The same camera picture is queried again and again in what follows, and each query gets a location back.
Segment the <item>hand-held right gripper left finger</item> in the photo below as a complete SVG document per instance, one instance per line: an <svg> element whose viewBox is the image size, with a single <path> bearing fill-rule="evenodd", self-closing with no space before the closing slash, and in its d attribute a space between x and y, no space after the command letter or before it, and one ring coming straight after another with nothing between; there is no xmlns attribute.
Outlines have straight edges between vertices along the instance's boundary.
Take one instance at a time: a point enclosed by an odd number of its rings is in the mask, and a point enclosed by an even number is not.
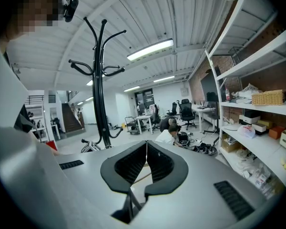
<svg viewBox="0 0 286 229"><path fill-rule="evenodd" d="M127 193L146 163L146 154L146 141L131 146L102 163L101 177L112 191Z"/></svg>

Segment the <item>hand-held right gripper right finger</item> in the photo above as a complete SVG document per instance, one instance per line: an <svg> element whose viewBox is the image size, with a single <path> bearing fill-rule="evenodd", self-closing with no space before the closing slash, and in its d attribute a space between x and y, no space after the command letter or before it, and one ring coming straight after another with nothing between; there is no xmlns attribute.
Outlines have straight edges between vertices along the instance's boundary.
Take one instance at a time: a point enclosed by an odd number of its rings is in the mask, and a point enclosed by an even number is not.
<svg viewBox="0 0 286 229"><path fill-rule="evenodd" d="M153 141L147 141L147 164L153 183L145 187L145 196L171 194L186 180L189 171L181 156Z"/></svg>

